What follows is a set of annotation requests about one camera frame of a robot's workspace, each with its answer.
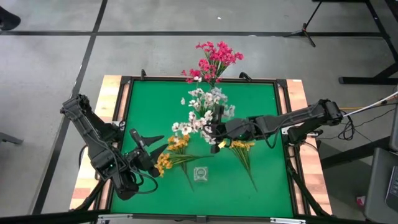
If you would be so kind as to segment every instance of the green table surface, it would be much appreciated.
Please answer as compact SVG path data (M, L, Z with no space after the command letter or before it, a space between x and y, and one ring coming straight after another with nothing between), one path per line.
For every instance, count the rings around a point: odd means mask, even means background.
M204 90L208 84L201 83ZM274 87L271 84L220 83L228 104L236 106L235 118L261 114L277 115ZM164 135L165 138L148 148L167 143L173 135L174 122L187 122L192 109L181 105L181 97L190 100L187 91L196 84L184 82L134 81L126 130L135 128L142 136ZM187 154L209 155L208 145L199 134L192 134ZM129 152L136 144L126 131L122 153ZM123 201L113 193L111 212L151 213L168 215L222 215L242 217L293 217L282 141L273 149L264 141L256 142L250 152L251 169L258 192L255 191L240 161L227 148L213 157L187 164L193 190L180 167L166 170L158 177L159 188L151 194L135 195ZM193 180L194 167L208 168L208 181ZM154 184L147 180L140 190L150 190Z

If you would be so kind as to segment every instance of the white flower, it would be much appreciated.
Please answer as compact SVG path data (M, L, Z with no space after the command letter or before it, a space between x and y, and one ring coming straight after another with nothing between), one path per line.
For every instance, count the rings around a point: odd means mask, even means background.
M212 101L205 101L205 104L203 106L205 106L205 108L209 108L213 106L213 102Z
M193 122L193 125L195 127L195 129L198 131L198 129L202 129L203 128L203 123L200 120L196 120Z
M173 124L172 126L172 131L176 132L180 129L180 124L178 124L177 122Z
M221 99L220 96L215 96L213 101L214 101L215 103L219 103L219 102L220 102L220 99Z
M211 110L206 111L206 113L205 113L205 119L206 119L207 121L211 121L211 120L213 119L212 114L213 114L213 112L211 112Z
M206 132L204 132L204 131L200 132L200 136L205 138L205 140L207 139L206 142L208 142L210 139L210 136L208 134L206 134Z
M212 101L213 100L213 95L211 93L206 93L205 94L205 101Z
M200 110L201 103L200 103L200 100L199 100L199 99L196 100L196 102L193 104L193 107L194 107L194 109L195 109L196 111L199 111L199 110Z
M233 117L233 116L235 116L235 106L234 105L231 105L230 107L229 107L229 116L230 117Z
M196 120L196 118L197 118L197 115L195 114L195 112L193 112L193 111L191 111L191 112L189 112L189 121L194 121L194 120Z
M201 82L201 77L195 77L195 78L193 78L194 80L196 80L196 81L198 81L198 82Z
M207 124L207 120L205 118L200 118L198 121L200 121L202 125Z
M190 100L188 106L193 106L196 103L196 100Z
M183 135L187 135L192 132L192 128L190 125L186 125L181 129Z
M213 131L211 130L211 127L210 126L205 126L205 131L207 132L207 133L212 133Z
M196 90L188 91L188 93L189 93L191 96L198 96L198 91L196 91Z
M215 138L210 139L209 144L216 144L216 139Z
M210 136L206 136L205 141L208 142L209 144L216 144L216 139L211 138Z

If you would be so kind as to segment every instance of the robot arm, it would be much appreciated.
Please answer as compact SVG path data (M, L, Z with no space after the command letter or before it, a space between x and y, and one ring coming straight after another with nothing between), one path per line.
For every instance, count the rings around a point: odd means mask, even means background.
M122 131L114 124L104 123L95 115L86 96L78 95L64 102L60 112L72 121L86 142L91 165L99 173L101 181L111 179L121 199L127 200L139 192L140 184L136 183L135 174L141 179L144 175L140 175L139 170L148 171L152 177L159 176L159 171L154 165L167 144L160 146L151 154L147 153L145 147L162 139L163 136L144 138L132 129L130 135L137 143L137 147L122 156L113 146L123 137Z
M301 110L296 110L279 116L250 116L247 119L232 119L226 123L221 122L223 106L217 105L213 112L211 123L212 133L207 133L216 142L223 139L230 140L267 140L269 136L280 131L281 128L292 126L288 129L288 141L297 144L305 140L307 134L322 125L334 126L341 123L343 115L337 104L330 100L319 100L315 105ZM218 144L211 149L212 153L220 151Z

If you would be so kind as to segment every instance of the concrete floor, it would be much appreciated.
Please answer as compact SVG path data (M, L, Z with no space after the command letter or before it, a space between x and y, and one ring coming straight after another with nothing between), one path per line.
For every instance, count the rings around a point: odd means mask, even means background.
M398 26L384 1L372 1L380 20L398 48ZM92 31L101 0L0 0L0 6L21 16L16 30ZM118 0L108 1L100 31L269 31L300 28L316 4L309 0ZM324 3L308 30L312 32L377 32L365 4ZM1 35L0 131L24 139L21 146L0 145L0 216L30 213L40 178L61 122L59 109L70 96L89 36ZM226 77L245 71L255 78L293 78L304 82L308 102L329 98L339 106L363 106L390 93L393 86L340 85L340 76L372 77L393 63L381 38L234 36L98 36L80 92L92 106L103 75L176 75L194 67L201 52L198 42L223 40L245 59L230 67ZM378 108L353 117L355 123L383 114ZM392 113L359 128L370 140L389 135ZM322 128L324 137L341 126ZM325 140L345 151L368 140ZM69 126L43 212L68 209L78 172L83 140ZM338 217L362 219L361 212L331 195Z

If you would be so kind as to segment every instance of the black table leg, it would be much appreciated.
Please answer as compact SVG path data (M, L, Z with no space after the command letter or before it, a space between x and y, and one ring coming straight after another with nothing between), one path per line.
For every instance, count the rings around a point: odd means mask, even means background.
M321 159L322 169L331 168L337 165L345 164L347 162L352 162L358 159L372 156L376 147L389 149L389 142L390 142L390 136Z
M384 69L375 77L339 77L341 84L360 84L360 85L396 85L398 78L388 78L398 72L398 62L393 63L390 67Z

